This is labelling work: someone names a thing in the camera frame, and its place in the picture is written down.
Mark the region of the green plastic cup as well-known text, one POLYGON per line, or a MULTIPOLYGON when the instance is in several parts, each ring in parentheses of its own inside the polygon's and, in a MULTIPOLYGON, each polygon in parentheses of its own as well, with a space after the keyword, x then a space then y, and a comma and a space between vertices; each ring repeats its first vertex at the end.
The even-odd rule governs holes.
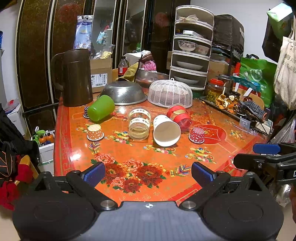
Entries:
POLYGON ((113 113, 114 109, 113 99, 107 95, 102 95, 89 106, 87 114, 92 121, 98 122, 113 113))

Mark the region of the white foam box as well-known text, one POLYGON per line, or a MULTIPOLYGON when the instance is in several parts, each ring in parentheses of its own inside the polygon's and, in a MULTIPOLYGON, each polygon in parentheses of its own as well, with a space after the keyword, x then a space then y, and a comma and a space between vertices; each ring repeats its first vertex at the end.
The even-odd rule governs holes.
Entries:
POLYGON ((39 147, 40 157, 38 158, 38 167, 41 172, 48 171, 54 175, 54 143, 55 131, 41 130, 36 126, 31 137, 39 147))

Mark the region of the red polka dot cupcake liner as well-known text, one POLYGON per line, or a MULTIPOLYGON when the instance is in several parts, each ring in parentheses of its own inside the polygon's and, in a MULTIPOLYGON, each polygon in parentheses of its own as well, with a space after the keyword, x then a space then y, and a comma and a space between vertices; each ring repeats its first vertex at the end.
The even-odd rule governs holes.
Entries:
POLYGON ((189 140, 195 144, 202 144, 205 141, 204 130, 200 127, 192 128, 189 133, 189 140))

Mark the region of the orange polka dot cupcake liner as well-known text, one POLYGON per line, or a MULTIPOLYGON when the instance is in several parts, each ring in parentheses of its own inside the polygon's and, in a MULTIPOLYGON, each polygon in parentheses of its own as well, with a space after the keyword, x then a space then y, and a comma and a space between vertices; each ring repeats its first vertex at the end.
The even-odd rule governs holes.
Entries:
POLYGON ((99 141, 104 137, 102 127, 99 124, 93 124, 87 127, 87 138, 90 141, 99 141))

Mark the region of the black tray of dried peels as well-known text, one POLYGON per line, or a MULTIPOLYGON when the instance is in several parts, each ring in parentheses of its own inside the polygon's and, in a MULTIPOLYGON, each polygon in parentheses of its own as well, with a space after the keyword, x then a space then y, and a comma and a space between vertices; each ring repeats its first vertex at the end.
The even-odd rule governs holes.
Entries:
POLYGON ((263 123, 267 118, 264 107, 248 97, 239 100, 235 96, 219 95, 213 100, 209 100, 207 97, 200 97, 200 100, 237 121, 245 119, 250 122, 263 123))

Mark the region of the beige canvas tote bag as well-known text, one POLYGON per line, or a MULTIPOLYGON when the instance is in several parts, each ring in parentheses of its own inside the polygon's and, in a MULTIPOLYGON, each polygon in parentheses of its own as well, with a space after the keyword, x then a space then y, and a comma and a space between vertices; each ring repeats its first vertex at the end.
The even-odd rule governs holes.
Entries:
POLYGON ((292 31, 288 37, 283 37, 280 57, 274 76, 274 92, 287 105, 289 110, 295 110, 296 105, 296 65, 295 65, 295 16, 292 31))

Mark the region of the green shopping bag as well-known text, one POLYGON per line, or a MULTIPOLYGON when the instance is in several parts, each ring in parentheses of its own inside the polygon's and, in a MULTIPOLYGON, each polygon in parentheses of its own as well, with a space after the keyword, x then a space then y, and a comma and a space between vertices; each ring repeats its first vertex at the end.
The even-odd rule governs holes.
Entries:
POLYGON ((260 84, 261 99, 265 107, 269 108, 274 96, 273 80, 277 65, 265 59, 258 59, 253 54, 242 57, 240 63, 240 74, 247 80, 260 84))

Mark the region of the red plastic jar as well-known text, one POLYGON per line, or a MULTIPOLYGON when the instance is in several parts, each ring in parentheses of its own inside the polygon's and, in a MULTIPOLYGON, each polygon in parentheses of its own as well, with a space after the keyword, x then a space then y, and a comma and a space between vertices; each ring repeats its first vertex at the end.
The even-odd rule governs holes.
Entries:
POLYGON ((178 124, 181 132, 186 132, 192 124, 191 117, 189 116, 186 108, 182 105, 173 105, 168 108, 166 116, 178 124))

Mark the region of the red lid pickle jar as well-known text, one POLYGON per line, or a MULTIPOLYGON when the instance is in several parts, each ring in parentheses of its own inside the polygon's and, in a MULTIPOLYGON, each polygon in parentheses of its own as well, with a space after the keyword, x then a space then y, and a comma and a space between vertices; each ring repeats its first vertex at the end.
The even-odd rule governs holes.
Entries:
POLYGON ((223 92, 223 85, 224 82, 222 80, 215 78, 210 79, 206 86, 206 100, 215 103, 216 99, 223 92))

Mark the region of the clear plastic jar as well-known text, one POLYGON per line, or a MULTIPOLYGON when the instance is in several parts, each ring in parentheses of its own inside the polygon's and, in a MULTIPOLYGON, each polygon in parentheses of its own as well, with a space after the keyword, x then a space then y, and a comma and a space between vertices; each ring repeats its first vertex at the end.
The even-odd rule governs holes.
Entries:
POLYGON ((151 114, 142 107, 132 109, 128 114, 128 135, 133 140, 145 140, 149 136, 151 126, 151 114))

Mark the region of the white mesh food cover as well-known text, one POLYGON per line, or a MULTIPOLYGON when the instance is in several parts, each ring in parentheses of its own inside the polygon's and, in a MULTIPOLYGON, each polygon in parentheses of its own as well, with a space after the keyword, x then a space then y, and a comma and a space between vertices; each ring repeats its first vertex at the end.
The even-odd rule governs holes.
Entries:
POLYGON ((187 84, 175 81, 174 78, 156 80, 149 87, 147 100, 163 108, 177 104, 190 108, 193 104, 193 93, 187 84))

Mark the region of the large steel basin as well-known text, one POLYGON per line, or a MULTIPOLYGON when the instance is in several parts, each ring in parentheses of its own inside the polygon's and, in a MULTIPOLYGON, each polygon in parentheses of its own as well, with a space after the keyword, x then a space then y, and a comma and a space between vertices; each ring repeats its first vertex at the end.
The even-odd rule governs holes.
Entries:
POLYGON ((138 69, 134 81, 141 87, 149 88, 149 86, 157 80, 167 80, 169 76, 160 72, 145 71, 138 69))

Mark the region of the black bag on shelf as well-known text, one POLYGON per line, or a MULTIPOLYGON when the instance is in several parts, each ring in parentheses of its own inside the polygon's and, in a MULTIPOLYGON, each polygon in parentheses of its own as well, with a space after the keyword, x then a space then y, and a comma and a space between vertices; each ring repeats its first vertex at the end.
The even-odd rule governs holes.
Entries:
POLYGON ((244 52, 244 27, 234 16, 214 16, 213 43, 225 50, 231 51, 234 56, 240 59, 244 52))

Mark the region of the white tiered dish rack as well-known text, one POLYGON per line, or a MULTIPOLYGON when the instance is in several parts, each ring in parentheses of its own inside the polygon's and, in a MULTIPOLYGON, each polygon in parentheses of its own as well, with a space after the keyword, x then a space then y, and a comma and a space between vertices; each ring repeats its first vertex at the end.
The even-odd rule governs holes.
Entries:
POLYGON ((194 5, 176 7, 170 78, 204 90, 208 78, 214 14, 194 5))

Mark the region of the blue white snack bag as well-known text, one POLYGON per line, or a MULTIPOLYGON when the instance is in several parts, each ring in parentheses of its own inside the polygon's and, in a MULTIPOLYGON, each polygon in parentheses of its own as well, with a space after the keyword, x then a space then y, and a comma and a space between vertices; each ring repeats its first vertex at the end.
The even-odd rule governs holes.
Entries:
POLYGON ((77 17, 73 49, 91 50, 92 22, 93 15, 83 15, 77 17))

